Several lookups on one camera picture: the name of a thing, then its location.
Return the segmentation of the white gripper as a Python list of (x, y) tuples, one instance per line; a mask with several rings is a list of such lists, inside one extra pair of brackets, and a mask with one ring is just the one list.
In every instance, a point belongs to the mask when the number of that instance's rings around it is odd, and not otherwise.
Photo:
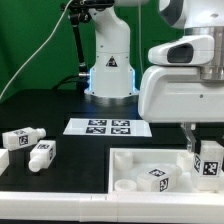
[(183, 122), (187, 150), (198, 153), (195, 123), (224, 122), (224, 82), (201, 80), (196, 67), (151, 66), (142, 77), (138, 113), (150, 123)]

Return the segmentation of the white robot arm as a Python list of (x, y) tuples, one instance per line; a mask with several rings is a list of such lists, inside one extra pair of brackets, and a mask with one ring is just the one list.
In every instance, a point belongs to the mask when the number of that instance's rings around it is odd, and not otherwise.
[[(182, 125), (189, 151), (200, 154), (217, 143), (198, 140), (194, 123), (224, 122), (224, 0), (158, 0), (158, 11), (183, 37), (153, 47), (142, 77), (138, 113), (150, 123)], [(89, 97), (121, 101), (133, 86), (129, 64), (130, 30), (114, 9), (92, 8), (96, 62), (90, 70)]]

